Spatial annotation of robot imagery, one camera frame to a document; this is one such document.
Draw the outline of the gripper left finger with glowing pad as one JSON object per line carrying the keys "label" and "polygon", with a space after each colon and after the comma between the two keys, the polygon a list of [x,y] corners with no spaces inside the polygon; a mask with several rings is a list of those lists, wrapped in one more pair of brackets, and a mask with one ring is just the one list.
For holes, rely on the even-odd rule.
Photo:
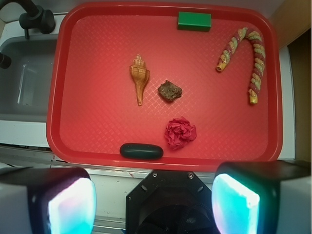
{"label": "gripper left finger with glowing pad", "polygon": [[0,170],[2,234],[90,234],[95,216],[96,189],[83,168]]}

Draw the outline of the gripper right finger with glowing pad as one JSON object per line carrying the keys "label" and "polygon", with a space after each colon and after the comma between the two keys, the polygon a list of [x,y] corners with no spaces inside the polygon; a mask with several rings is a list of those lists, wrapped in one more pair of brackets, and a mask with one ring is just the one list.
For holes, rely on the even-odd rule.
{"label": "gripper right finger with glowing pad", "polygon": [[215,173],[212,209],[222,234],[310,234],[312,165],[224,162]]}

